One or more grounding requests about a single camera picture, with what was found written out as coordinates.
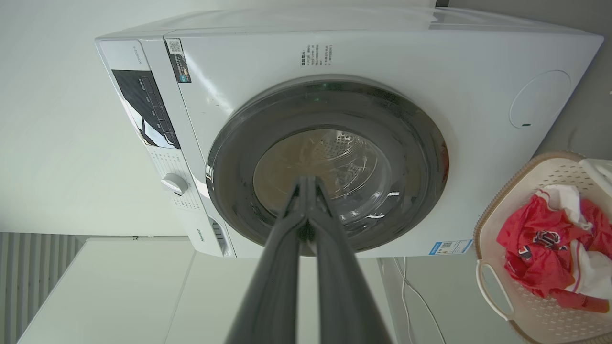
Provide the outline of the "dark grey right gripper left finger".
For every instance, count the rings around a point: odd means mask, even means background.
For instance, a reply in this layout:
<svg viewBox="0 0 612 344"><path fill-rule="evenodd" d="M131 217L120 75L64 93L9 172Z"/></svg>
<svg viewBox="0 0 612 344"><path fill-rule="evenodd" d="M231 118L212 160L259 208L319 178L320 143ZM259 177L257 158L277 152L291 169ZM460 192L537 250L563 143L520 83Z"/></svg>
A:
<svg viewBox="0 0 612 344"><path fill-rule="evenodd" d="M297 178L267 238L227 344L295 344L306 190L307 178Z"/></svg>

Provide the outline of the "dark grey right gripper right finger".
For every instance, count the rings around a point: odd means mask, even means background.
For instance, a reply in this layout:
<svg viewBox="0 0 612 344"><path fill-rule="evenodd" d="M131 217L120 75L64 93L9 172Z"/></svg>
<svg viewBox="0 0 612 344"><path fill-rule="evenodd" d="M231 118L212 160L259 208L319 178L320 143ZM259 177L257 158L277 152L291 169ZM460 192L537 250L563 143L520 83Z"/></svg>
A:
<svg viewBox="0 0 612 344"><path fill-rule="evenodd" d="M306 241L317 258L322 344L390 344L391 336L323 182L306 178Z"/></svg>

